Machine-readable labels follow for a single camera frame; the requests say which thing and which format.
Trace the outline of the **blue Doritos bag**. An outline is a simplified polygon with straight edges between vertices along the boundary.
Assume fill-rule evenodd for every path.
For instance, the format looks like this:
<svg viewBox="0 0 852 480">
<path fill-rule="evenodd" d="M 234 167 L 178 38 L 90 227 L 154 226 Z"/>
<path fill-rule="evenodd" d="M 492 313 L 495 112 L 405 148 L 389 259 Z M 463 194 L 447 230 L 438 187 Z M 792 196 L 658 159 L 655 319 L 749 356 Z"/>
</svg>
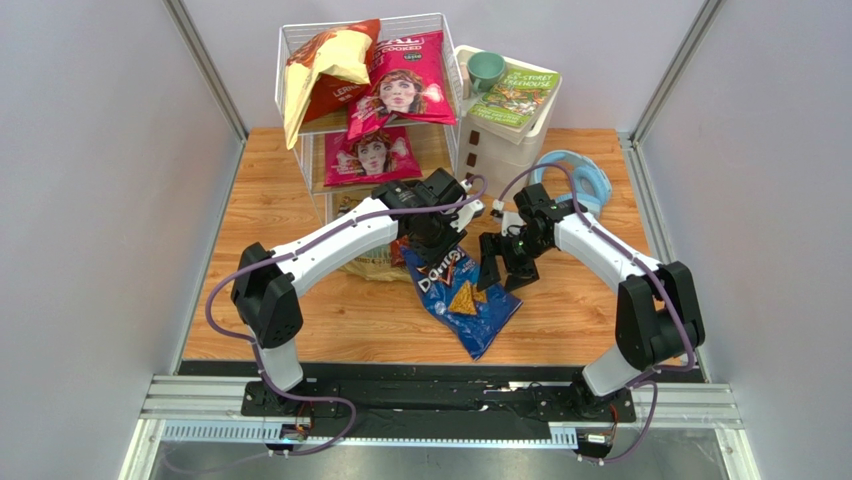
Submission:
<svg viewBox="0 0 852 480">
<path fill-rule="evenodd" d="M 454 333 L 474 361 L 523 305 L 499 284 L 480 290 L 480 265 L 459 246 L 431 267 L 407 246 L 400 252 L 425 310 Z"/>
</svg>

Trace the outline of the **pink Real chips bag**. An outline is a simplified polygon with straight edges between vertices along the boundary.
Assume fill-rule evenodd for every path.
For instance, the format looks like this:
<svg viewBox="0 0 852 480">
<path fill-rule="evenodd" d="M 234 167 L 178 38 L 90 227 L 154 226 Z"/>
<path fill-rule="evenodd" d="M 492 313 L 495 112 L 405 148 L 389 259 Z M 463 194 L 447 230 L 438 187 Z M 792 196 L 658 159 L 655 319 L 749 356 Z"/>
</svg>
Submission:
<svg viewBox="0 0 852 480">
<path fill-rule="evenodd" d="M 444 33 L 434 30 L 378 43 L 370 85 L 348 107 L 349 141 L 404 120 L 454 125 L 456 114 L 443 81 Z"/>
<path fill-rule="evenodd" d="M 422 175 L 405 127 L 379 129 L 357 140 L 345 133 L 325 138 L 327 187 L 383 183 Z"/>
</svg>

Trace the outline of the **tan kettle chips bag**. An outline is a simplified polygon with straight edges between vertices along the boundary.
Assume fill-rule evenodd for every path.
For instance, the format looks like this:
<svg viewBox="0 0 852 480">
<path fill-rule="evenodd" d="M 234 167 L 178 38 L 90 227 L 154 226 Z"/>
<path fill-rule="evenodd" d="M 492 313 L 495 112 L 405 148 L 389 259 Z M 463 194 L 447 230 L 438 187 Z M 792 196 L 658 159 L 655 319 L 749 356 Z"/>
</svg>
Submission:
<svg viewBox="0 0 852 480">
<path fill-rule="evenodd" d="M 329 220 L 335 220 L 346 215 L 369 197 L 370 189 L 347 190 L 333 193 L 327 209 Z M 358 275 L 370 281 L 411 281 L 407 267 L 392 267 L 390 262 L 389 244 L 369 250 L 341 267 L 341 270 Z"/>
</svg>

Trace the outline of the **cream orange chips bag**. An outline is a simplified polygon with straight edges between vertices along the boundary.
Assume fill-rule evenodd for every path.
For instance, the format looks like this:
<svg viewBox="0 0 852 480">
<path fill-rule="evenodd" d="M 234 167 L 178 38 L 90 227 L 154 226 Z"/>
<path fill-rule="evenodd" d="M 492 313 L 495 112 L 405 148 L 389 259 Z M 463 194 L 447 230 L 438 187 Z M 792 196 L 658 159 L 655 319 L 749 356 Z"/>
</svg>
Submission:
<svg viewBox="0 0 852 480">
<path fill-rule="evenodd" d="M 333 26 L 285 56 L 279 109 L 289 149 L 302 126 L 363 93 L 381 30 L 378 18 Z"/>
</svg>

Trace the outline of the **red Doritos bag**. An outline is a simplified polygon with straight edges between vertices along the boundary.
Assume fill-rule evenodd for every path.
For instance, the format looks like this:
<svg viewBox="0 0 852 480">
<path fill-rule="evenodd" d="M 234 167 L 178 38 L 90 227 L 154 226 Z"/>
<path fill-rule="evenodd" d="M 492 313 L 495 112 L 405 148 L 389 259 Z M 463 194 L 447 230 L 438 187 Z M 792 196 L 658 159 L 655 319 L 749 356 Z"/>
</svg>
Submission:
<svg viewBox="0 0 852 480">
<path fill-rule="evenodd" d="M 389 244 L 390 262 L 392 267 L 404 268 L 406 266 L 403 249 L 409 246 L 408 237 L 402 237 Z"/>
</svg>

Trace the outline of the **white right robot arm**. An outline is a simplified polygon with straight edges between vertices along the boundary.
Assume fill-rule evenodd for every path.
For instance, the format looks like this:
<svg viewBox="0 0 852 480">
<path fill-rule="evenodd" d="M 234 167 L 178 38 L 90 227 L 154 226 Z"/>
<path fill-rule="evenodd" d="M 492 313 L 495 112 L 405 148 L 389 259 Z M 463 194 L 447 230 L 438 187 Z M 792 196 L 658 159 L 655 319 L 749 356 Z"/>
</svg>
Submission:
<svg viewBox="0 0 852 480">
<path fill-rule="evenodd" d="M 705 330 L 685 264 L 664 264 L 638 252 L 578 201 L 557 201 L 540 184 L 523 188 L 514 202 L 514 212 L 500 200 L 492 204 L 502 227 L 479 237 L 479 289 L 526 287 L 540 277 L 537 259 L 558 250 L 589 268 L 617 297 L 614 345 L 571 380 L 568 404 L 576 416 L 595 419 L 665 361 L 695 357 Z"/>
</svg>

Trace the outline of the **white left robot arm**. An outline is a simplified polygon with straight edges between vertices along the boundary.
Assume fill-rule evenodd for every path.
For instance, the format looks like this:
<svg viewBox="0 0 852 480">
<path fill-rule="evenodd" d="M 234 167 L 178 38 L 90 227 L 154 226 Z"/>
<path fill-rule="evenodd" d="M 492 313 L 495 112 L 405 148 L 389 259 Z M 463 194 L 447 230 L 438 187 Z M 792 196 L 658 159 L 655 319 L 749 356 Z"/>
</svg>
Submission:
<svg viewBox="0 0 852 480">
<path fill-rule="evenodd" d="M 304 325 L 301 298 L 344 264 L 404 239 L 427 268 L 441 265 L 484 210 L 470 180 L 439 168 L 424 180 L 393 180 L 375 187 L 342 216 L 290 243 L 247 247 L 229 278 L 230 298 L 248 328 L 247 340 L 267 390 L 294 393 L 304 379 L 295 338 Z"/>
</svg>

